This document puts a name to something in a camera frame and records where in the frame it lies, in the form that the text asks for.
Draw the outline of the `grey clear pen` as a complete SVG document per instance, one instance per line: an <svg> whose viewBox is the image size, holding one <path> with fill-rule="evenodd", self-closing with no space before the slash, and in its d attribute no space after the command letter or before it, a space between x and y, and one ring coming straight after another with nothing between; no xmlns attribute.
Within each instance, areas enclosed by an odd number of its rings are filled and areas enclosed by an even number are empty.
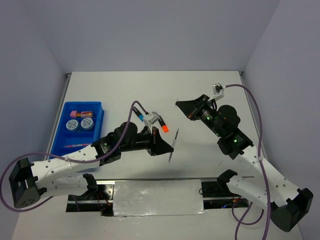
<svg viewBox="0 0 320 240"><path fill-rule="evenodd" d="M175 149L175 146L176 146L176 142L177 142L177 138L178 138L178 134L179 134L179 128L177 129L176 133L175 133L175 137L173 139L173 143L172 143L172 152L170 153L169 155L169 159L168 159L168 162L171 161L172 159L172 156L173 156L173 153L174 153L174 149Z"/></svg>

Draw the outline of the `blue-capped black highlighter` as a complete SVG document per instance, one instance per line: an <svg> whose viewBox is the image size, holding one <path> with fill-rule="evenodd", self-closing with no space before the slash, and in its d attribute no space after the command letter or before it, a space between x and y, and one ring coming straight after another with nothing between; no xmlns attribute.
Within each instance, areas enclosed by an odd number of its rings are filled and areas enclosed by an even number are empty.
<svg viewBox="0 0 320 240"><path fill-rule="evenodd" d="M133 112L142 122L144 121L144 115L135 106L133 107Z"/></svg>

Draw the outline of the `orange clear pen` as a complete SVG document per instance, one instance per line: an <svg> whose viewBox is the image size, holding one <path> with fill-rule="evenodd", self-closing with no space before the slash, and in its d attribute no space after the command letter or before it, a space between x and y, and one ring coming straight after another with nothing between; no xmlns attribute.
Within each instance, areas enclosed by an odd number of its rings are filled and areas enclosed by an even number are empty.
<svg viewBox="0 0 320 240"><path fill-rule="evenodd" d="M91 143L71 144L71 145L65 145L63 148L80 148L80 147L86 147L89 145L91 145Z"/></svg>

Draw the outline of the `blue white round jar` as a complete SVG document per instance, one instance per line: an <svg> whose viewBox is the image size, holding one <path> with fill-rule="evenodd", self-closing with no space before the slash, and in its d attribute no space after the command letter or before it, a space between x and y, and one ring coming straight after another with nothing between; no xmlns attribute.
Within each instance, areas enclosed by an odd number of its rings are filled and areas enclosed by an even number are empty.
<svg viewBox="0 0 320 240"><path fill-rule="evenodd" d="M65 127L69 132L78 132L81 125L77 119L70 119L66 122Z"/></svg>

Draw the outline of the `pink pen bundle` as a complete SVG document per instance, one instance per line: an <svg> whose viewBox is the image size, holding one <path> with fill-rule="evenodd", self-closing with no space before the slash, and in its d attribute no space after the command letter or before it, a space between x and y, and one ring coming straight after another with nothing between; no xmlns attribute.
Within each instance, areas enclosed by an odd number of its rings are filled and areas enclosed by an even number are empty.
<svg viewBox="0 0 320 240"><path fill-rule="evenodd" d="M93 118L94 114L92 111L77 111L72 110L69 114L71 118Z"/></svg>

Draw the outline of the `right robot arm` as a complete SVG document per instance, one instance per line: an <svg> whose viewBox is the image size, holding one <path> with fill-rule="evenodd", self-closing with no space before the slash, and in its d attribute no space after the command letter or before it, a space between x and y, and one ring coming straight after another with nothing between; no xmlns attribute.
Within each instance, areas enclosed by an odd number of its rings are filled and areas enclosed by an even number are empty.
<svg viewBox="0 0 320 240"><path fill-rule="evenodd" d="M270 210L270 220L282 231L290 232L309 212L313 193L308 188L299 188L283 176L265 158L258 158L253 142L238 128L240 118L231 105L212 109L205 94L194 100L177 101L176 106L191 121L202 121L218 136L218 146L245 167L253 176L267 180L258 185L240 177L228 169L218 178L217 190L223 196L231 193L245 197L265 211Z"/></svg>

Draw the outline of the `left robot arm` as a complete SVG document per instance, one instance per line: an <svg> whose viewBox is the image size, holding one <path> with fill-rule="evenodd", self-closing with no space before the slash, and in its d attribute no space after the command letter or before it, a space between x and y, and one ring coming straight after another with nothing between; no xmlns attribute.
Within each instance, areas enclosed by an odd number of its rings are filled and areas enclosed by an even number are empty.
<svg viewBox="0 0 320 240"><path fill-rule="evenodd" d="M173 153L174 148L162 139L155 126L139 131L134 123L124 122L107 136L75 152L37 162L20 158L8 177L13 206L24 209L41 198L59 195L91 200L98 193L97 181L83 171L113 163L124 152L140 150L154 157Z"/></svg>

